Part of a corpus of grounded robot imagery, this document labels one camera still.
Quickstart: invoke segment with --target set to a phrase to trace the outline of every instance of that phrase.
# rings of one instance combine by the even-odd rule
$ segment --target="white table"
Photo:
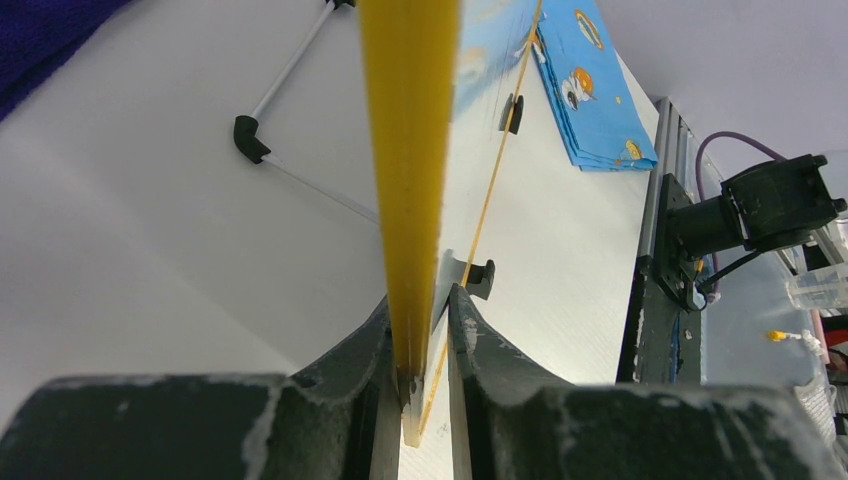
[[[377,228],[231,140],[321,7],[133,3],[0,123],[0,421],[59,375],[293,372],[368,317],[385,292]],[[373,206],[355,12],[331,16],[290,80],[260,138]],[[523,94],[480,309],[554,373],[611,382],[647,174],[580,173],[532,65]],[[449,474],[446,398],[401,478]]]

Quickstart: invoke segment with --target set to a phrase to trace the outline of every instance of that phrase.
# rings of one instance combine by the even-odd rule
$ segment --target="dark blue fabric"
[[[0,0],[0,120],[130,0]]]

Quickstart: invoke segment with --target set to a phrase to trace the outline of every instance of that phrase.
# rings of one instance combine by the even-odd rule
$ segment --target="blue cloth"
[[[0,0],[0,120],[129,0]]]
[[[584,171],[657,163],[594,0],[546,2],[537,58],[571,163]]]

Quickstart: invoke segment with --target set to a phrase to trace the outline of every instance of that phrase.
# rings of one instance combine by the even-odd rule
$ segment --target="pink object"
[[[824,327],[821,324],[821,314],[818,310],[810,310],[810,316],[813,319],[813,332],[816,334],[816,338],[821,342],[822,346],[824,346],[824,351],[819,355],[822,359],[822,363],[827,365],[830,363],[830,356],[827,354],[827,342],[824,339]]]

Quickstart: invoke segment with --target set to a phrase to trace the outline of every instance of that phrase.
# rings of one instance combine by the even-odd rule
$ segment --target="black corner connector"
[[[248,160],[259,165],[262,163],[262,157],[271,153],[271,149],[256,138],[257,130],[259,130],[259,122],[255,118],[248,115],[236,117],[236,123],[233,126],[233,141],[236,148]]]
[[[356,6],[356,0],[327,0],[327,3],[331,1],[336,6],[333,10],[338,10],[342,5],[350,5],[351,8]]]
[[[495,283],[495,262],[489,260],[485,266],[471,265],[471,270],[468,272],[468,281],[465,284],[465,290],[475,297],[483,300],[489,299],[489,294],[492,293],[492,285]]]
[[[512,107],[512,120],[509,122],[509,133],[518,135],[518,127],[521,126],[521,116],[524,113],[524,95],[519,95]]]

